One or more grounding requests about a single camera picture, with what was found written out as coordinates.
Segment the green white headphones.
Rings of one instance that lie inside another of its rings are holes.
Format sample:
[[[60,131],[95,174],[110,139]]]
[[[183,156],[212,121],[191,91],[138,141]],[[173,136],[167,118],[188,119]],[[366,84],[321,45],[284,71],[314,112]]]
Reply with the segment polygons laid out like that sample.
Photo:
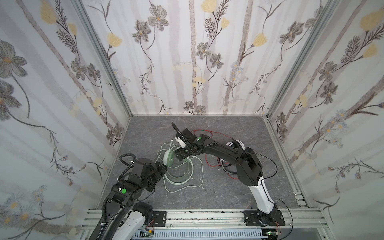
[[[165,174],[165,180],[168,183],[171,185],[180,186],[186,184],[192,178],[194,173],[194,166],[189,158],[182,160],[181,164],[175,166],[174,162],[176,160],[176,151],[172,149],[166,150],[163,156],[163,164],[166,165],[168,169],[176,169],[178,167],[182,167],[183,165],[187,165],[188,167],[185,173],[181,176],[175,176],[171,173]]]

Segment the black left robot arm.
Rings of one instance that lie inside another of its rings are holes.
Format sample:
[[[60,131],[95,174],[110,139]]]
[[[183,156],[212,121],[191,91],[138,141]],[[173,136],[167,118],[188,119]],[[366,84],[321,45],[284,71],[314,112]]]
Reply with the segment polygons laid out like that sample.
[[[153,207],[139,198],[144,190],[155,191],[168,167],[130,153],[121,155],[119,160],[127,168],[105,198],[90,240],[130,240],[139,228],[154,222]]]

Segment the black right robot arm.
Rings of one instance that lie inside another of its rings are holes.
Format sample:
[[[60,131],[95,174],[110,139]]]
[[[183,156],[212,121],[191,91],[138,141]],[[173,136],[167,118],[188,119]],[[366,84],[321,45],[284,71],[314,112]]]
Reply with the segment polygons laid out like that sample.
[[[269,226],[281,218],[278,206],[273,202],[264,184],[263,166],[257,153],[251,148],[235,148],[218,143],[207,135],[194,135],[190,130],[180,131],[175,123],[172,127],[176,131],[175,139],[180,147],[175,150],[178,160],[182,161],[190,156],[201,154],[218,157],[237,169],[238,180],[248,186],[257,203],[255,217],[246,217],[246,222],[255,222],[258,226]]]

